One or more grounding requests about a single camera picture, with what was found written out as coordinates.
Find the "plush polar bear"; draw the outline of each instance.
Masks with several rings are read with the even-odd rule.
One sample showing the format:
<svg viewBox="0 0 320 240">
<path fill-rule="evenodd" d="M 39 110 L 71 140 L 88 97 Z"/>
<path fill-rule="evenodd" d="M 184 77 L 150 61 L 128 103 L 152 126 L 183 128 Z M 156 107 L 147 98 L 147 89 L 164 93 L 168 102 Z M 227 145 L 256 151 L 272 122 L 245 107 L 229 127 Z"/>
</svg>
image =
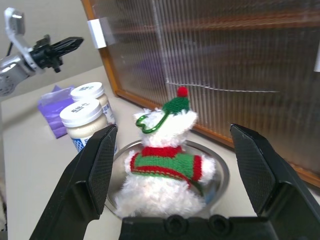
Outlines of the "plush polar bear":
<svg viewBox="0 0 320 240">
<path fill-rule="evenodd" d="M 187 218 L 205 206 L 203 197 L 190 186 L 207 184 L 215 174 L 215 161 L 183 151 L 198 118 L 189 109 L 187 95 L 187 89 L 180 87 L 177 97 L 162 109 L 134 115 L 144 148 L 131 151 L 125 159 L 127 177 L 115 197 L 118 216 L 166 218 L 178 214 Z"/>
</svg>

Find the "stainless steel bowl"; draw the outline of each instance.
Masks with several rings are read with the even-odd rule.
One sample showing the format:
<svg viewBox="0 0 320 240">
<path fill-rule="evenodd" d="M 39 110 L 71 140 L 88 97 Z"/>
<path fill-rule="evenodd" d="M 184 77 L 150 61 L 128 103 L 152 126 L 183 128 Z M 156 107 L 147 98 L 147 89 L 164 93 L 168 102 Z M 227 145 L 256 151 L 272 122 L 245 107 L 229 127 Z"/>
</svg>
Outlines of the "stainless steel bowl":
<svg viewBox="0 0 320 240">
<path fill-rule="evenodd" d="M 142 148 L 143 145 L 141 140 L 138 140 L 125 146 L 114 156 L 112 175 L 105 201 L 105 206 L 114 214 L 116 210 L 114 196 L 121 189 L 127 176 L 124 164 L 125 159 L 131 150 L 140 152 Z M 209 184 L 203 188 L 206 206 L 194 215 L 195 217 L 208 218 L 212 215 L 213 209 L 217 206 L 218 201 L 227 190 L 229 184 L 229 169 L 225 161 L 217 153 L 208 149 L 207 147 L 204 147 L 193 141 L 186 141 L 186 146 L 184 149 L 189 154 L 205 154 L 214 158 L 216 161 L 216 174 Z"/>
</svg>

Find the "purple container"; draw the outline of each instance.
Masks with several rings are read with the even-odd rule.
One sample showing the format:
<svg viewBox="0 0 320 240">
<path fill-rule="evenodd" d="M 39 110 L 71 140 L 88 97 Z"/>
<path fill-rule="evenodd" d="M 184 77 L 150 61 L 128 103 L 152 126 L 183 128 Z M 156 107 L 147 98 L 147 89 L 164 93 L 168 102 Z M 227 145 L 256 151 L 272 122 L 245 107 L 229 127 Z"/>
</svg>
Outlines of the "purple container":
<svg viewBox="0 0 320 240">
<path fill-rule="evenodd" d="M 48 122 L 55 138 L 60 138 L 67 134 L 66 127 L 60 118 L 60 112 L 74 103 L 70 95 L 73 89 L 73 86 L 64 89 L 55 86 L 52 92 L 42 95 L 38 101 L 38 110 Z"/>
</svg>

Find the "red and green sweater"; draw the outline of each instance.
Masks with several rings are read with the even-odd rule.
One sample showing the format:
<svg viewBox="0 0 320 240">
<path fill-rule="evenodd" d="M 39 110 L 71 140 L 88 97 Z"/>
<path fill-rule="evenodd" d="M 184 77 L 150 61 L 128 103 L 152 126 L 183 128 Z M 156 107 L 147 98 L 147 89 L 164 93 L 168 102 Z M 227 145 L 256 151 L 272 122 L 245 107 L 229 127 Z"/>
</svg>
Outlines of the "red and green sweater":
<svg viewBox="0 0 320 240">
<path fill-rule="evenodd" d="M 201 157 L 183 153 L 181 146 L 145 147 L 130 161 L 133 174 L 166 177 L 196 183 L 202 176 Z"/>
</svg>

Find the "white table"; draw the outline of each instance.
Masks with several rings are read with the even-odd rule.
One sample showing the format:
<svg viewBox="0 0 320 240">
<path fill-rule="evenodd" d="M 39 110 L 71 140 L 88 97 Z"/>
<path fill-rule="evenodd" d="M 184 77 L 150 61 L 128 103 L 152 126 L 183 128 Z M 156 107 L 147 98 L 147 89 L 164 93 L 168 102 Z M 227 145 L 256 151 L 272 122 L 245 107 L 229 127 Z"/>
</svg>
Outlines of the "white table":
<svg viewBox="0 0 320 240">
<path fill-rule="evenodd" d="M 104 84 L 118 124 L 118 147 L 138 140 L 139 129 L 132 115 L 141 108 L 113 95 L 103 67 L 68 78 L 57 85 L 79 86 L 89 82 Z M 50 92 L 53 86 L 2 102 L 9 240 L 30 238 L 62 172 L 77 154 L 70 138 L 66 135 L 56 139 L 37 110 L 39 97 Z M 218 153 L 229 167 L 230 183 L 215 213 L 225 217 L 255 216 L 240 178 L 235 154 L 194 133 L 188 139 Z M 105 208 L 100 220 L 88 225 L 84 239 L 117 240 L 120 229 L 121 221 Z"/>
</svg>

